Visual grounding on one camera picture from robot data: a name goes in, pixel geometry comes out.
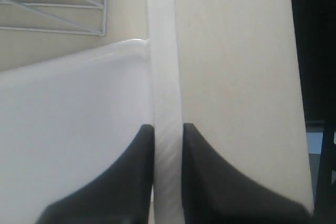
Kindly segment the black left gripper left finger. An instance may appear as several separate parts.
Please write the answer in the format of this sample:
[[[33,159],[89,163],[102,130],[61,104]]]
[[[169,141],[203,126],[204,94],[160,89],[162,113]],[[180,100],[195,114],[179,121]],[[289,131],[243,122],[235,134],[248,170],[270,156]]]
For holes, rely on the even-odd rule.
[[[101,175],[45,208],[37,223],[148,223],[154,177],[154,128],[140,126]]]

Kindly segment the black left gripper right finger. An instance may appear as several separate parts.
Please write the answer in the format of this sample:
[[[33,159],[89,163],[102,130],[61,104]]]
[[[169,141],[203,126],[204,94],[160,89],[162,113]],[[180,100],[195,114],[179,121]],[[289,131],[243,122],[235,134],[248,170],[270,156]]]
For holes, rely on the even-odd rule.
[[[305,207],[245,176],[183,125],[182,205],[186,223],[313,223]]]

